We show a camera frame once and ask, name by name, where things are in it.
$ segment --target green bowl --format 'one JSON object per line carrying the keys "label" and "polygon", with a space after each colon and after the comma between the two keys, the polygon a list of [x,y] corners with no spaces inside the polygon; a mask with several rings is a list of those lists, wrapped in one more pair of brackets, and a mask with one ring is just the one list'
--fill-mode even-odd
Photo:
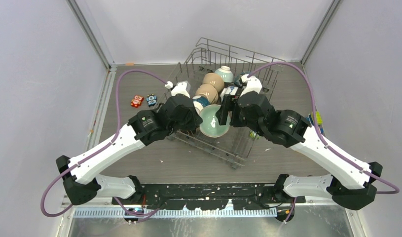
{"label": "green bowl", "polygon": [[202,118],[203,122],[199,126],[199,130],[208,137],[221,137],[226,134],[230,129],[230,116],[227,115],[227,124],[219,125],[218,118],[215,116],[216,112],[219,110],[220,105],[208,105],[204,107],[199,116]]}

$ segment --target red toy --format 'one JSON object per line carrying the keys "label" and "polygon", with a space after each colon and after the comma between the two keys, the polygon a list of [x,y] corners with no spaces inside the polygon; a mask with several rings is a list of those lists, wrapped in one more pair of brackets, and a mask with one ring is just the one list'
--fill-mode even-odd
{"label": "red toy", "polygon": [[138,108],[141,105],[141,103],[143,102],[143,100],[144,100],[144,97],[142,97],[140,95],[135,95],[134,99],[131,101],[131,106]]}

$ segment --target robotic arm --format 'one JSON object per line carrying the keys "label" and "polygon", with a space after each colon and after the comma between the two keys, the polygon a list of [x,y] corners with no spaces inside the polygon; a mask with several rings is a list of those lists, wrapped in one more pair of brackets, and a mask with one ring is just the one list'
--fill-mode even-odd
{"label": "robotic arm", "polygon": [[[300,114],[291,110],[276,111],[265,95],[260,94],[262,85],[255,77],[241,77],[243,89],[224,95],[216,116],[219,124],[225,124],[228,112],[232,112],[230,125],[247,126],[270,142],[300,152],[330,172],[326,176],[296,177],[281,174],[275,183],[275,198],[280,202],[298,196],[332,198],[339,205],[358,210],[371,203],[376,194],[374,179],[339,159],[326,149],[315,129]],[[156,110],[139,111],[124,125],[113,143],[113,136],[89,151],[68,158],[57,159],[60,173],[100,148],[108,146],[91,159],[63,176],[63,185],[73,205],[84,204],[94,197],[119,197],[139,200],[143,188],[135,176],[115,178],[100,172],[125,155],[163,140],[177,130],[195,130],[202,123],[187,93],[187,82],[179,82],[172,96]],[[376,162],[357,160],[328,141],[348,159],[358,163],[366,171],[380,176],[382,166]]]}

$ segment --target wire dish rack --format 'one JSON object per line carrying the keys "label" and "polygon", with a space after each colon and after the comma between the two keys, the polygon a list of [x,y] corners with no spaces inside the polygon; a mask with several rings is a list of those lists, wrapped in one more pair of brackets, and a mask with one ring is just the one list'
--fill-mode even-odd
{"label": "wire dish rack", "polygon": [[[187,80],[191,85],[189,94],[195,95],[196,89],[202,84],[204,75],[214,72],[221,66],[229,66],[236,78],[242,72],[251,72],[257,67],[269,62],[284,62],[282,59],[247,49],[218,42],[212,39],[200,38],[184,63],[178,63],[168,80],[174,84]],[[262,94],[270,100],[277,82],[281,66],[261,70],[256,77],[261,80]],[[159,102],[165,102],[170,92],[160,96]],[[257,135],[251,133],[247,127],[230,127],[229,131],[219,138],[205,136],[197,131],[177,131],[168,137],[170,140],[179,140],[190,146],[197,147],[206,153],[227,161],[231,168],[237,169],[245,165]]]}

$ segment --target white wall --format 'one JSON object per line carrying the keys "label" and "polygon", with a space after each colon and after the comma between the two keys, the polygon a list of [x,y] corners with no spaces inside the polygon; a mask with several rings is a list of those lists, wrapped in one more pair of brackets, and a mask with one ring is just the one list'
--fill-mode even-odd
{"label": "white wall", "polygon": [[402,237],[402,0],[344,1],[306,70],[328,137],[401,188],[362,210],[369,236]]}
{"label": "white wall", "polygon": [[41,194],[56,158],[83,152],[105,75],[66,1],[0,0],[0,237],[55,235]]}
{"label": "white wall", "polygon": [[78,0],[115,63],[184,61],[200,37],[302,58],[331,0]]}

